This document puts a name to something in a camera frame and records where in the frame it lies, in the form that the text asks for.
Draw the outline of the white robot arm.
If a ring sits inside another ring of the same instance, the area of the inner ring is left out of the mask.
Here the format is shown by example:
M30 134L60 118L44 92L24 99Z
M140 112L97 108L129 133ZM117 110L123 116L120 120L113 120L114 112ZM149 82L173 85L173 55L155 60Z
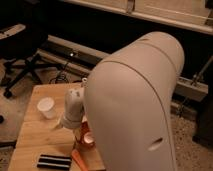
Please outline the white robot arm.
M60 125L87 120L106 171L177 171L170 105L183 65L179 41L150 32L66 92Z

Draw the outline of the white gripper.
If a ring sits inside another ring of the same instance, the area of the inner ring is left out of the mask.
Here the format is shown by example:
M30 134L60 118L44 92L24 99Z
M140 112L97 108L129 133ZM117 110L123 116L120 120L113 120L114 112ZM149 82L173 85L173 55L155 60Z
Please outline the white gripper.
M71 88L66 92L65 111L61 117L61 123L57 123L54 127L55 130L62 129L63 126L67 129L76 129L81 126L84 115L83 97L83 88Z

